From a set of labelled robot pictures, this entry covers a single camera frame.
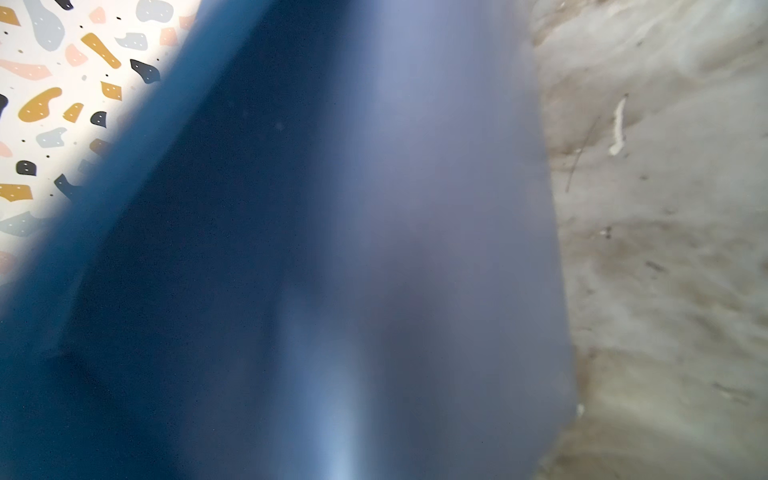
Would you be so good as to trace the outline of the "blue wrapping paper sheet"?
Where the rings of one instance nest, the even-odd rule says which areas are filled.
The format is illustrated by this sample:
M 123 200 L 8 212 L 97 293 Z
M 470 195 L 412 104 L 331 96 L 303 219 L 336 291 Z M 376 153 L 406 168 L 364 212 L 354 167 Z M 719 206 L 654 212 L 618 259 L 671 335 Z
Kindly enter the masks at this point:
M 5 479 L 531 479 L 528 1 L 5 1 Z

